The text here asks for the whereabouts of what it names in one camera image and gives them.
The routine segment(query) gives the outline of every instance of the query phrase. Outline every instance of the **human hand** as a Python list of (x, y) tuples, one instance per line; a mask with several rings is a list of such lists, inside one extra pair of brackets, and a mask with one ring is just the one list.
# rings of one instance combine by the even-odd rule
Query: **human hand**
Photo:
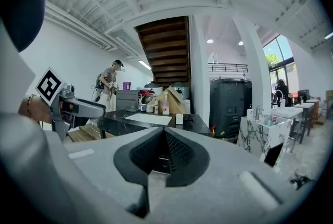
[[(62, 112), (63, 101), (60, 102), (60, 111)], [(69, 105), (70, 110), (73, 110), (73, 105)], [(52, 123), (49, 106), (40, 97), (33, 97), (30, 105), (31, 116), (36, 121)]]

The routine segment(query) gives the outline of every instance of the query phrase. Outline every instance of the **cap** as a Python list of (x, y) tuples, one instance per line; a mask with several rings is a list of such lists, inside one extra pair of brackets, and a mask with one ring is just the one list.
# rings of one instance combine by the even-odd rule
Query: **cap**
[(113, 64), (114, 65), (116, 65), (116, 64), (118, 64), (118, 65), (120, 65), (120, 66), (122, 66), (122, 67), (124, 67), (124, 65), (123, 65), (123, 63), (121, 63), (121, 61), (120, 60), (115, 60), (114, 62), (113, 62)]

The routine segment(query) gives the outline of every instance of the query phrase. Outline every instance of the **marble cabinet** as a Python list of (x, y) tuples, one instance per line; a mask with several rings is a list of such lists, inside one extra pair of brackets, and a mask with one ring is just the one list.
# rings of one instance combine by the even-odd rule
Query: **marble cabinet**
[[(267, 126), (268, 120), (274, 121), (274, 125)], [(276, 167), (286, 150), (291, 124), (290, 119), (271, 115), (263, 115), (259, 120), (242, 117), (237, 145), (260, 161)]]

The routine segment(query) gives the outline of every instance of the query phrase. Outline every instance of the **ceiling light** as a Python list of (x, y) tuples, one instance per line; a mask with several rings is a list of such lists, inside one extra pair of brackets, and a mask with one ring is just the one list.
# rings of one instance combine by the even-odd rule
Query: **ceiling light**
[(325, 39), (328, 40), (328, 39), (331, 38), (332, 36), (333, 36), (333, 32), (330, 33), (330, 34), (328, 34), (328, 35), (326, 35), (326, 36), (325, 36)]
[(151, 69), (145, 62), (143, 62), (142, 60), (139, 60), (139, 63), (143, 66), (145, 66), (148, 69)]

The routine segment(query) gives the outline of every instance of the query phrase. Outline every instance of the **bracelet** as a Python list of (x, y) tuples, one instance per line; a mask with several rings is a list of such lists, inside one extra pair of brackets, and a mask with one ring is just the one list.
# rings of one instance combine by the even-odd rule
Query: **bracelet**
[(31, 94), (28, 98), (28, 101), (27, 101), (27, 106), (28, 106), (28, 116), (30, 118), (32, 118), (32, 114), (31, 114), (31, 111), (30, 111), (30, 105), (31, 105), (31, 102), (32, 102), (32, 98), (36, 96), (35, 94)]

